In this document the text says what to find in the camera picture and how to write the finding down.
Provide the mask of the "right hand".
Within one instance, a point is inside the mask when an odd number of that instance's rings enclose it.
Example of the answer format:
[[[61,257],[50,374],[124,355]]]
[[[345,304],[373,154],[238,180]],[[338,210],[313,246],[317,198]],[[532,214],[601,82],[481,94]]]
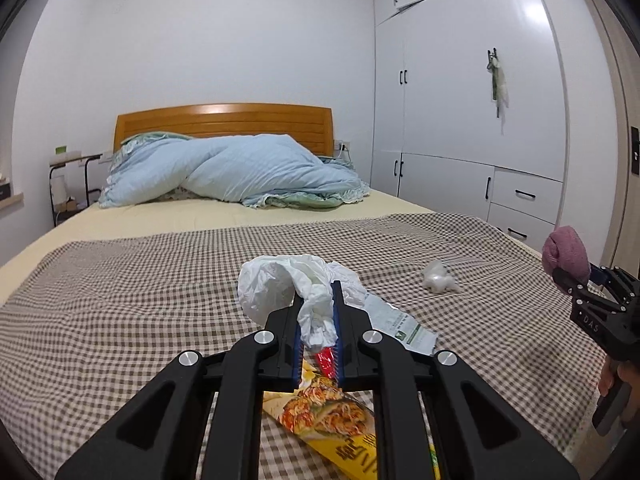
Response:
[[[618,418],[624,427],[639,418],[639,369],[631,362],[606,358],[598,383],[600,399],[593,414],[593,426],[604,436]]]

